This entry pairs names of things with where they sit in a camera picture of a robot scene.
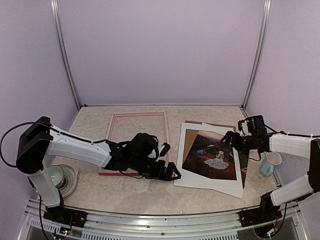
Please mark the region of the white photo mat board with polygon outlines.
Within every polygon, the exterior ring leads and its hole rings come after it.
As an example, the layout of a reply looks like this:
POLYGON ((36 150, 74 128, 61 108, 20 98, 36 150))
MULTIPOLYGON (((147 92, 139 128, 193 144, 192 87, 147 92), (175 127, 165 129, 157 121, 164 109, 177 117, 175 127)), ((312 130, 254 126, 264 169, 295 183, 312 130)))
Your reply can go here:
MULTIPOLYGON (((174 185, 187 188, 211 189, 241 199, 245 185, 242 184, 240 164, 238 162, 235 164, 236 180, 211 179, 182 169, 186 130, 209 131, 223 136, 226 132, 232 131, 229 127, 212 126, 206 123, 182 123, 176 161, 177 169, 181 173, 181 179, 175 180, 174 185)), ((237 150, 234 148, 233 150, 235 151, 234 158, 237 161, 237 150)))

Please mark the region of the dark landscape photo print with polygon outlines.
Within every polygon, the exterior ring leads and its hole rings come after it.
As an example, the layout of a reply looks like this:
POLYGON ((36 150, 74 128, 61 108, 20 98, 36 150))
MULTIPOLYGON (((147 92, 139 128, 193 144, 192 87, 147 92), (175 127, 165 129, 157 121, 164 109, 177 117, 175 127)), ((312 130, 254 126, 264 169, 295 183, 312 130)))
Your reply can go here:
POLYGON ((220 142, 223 135, 211 131, 198 131, 190 150, 183 157, 182 169, 214 180, 237 179, 236 163, 239 163, 241 181, 245 184, 248 157, 231 146, 220 142))

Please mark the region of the pink wooden picture frame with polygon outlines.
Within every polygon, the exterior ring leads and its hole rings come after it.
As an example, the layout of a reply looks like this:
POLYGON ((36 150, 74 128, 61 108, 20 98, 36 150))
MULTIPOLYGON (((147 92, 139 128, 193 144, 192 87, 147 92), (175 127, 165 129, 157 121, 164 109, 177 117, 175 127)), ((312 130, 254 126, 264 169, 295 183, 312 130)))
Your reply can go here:
POLYGON ((111 169, 100 168, 100 176, 139 178, 143 174, 148 179, 164 181, 173 178, 175 167, 166 112, 113 113, 106 139, 122 144, 123 156, 128 159, 110 163, 111 169))

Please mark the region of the clear acrylic glass sheet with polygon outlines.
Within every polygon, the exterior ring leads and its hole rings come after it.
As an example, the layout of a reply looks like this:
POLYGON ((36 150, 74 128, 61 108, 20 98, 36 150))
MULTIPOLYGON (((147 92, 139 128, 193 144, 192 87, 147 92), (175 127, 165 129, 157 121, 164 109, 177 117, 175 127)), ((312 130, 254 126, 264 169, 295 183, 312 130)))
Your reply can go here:
POLYGON ((170 143, 167 113, 155 112, 132 112, 113 113, 110 117, 106 138, 109 141, 119 143, 132 140, 138 133, 154 135, 161 146, 170 143))

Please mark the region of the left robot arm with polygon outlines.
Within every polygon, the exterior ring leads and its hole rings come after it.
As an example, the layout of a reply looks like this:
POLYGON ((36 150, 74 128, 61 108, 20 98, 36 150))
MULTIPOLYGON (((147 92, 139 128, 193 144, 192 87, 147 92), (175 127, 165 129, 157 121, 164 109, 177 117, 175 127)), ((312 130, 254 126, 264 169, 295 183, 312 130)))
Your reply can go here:
POLYGON ((54 127, 46 116, 29 126, 19 138, 16 167, 27 174, 41 196, 46 220, 82 228, 88 214, 65 207, 43 163, 45 156, 70 158, 120 173, 131 169, 146 179, 170 182, 182 177, 173 162, 161 159, 171 146, 166 142, 160 145, 154 135, 137 133, 132 140, 119 143, 93 141, 54 127))

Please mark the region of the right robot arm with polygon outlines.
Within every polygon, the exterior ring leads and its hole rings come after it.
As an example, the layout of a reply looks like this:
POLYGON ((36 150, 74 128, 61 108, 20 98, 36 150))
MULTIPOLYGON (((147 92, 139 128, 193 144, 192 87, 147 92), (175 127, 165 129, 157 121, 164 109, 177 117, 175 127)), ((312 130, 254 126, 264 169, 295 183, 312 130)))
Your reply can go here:
POLYGON ((239 213, 243 227, 283 217, 280 207, 301 201, 320 190, 320 136, 277 131, 265 124, 262 115, 238 121, 238 131, 228 131, 220 140, 226 146, 259 157, 279 154, 284 163, 276 170, 281 186, 263 194, 258 207, 239 213))

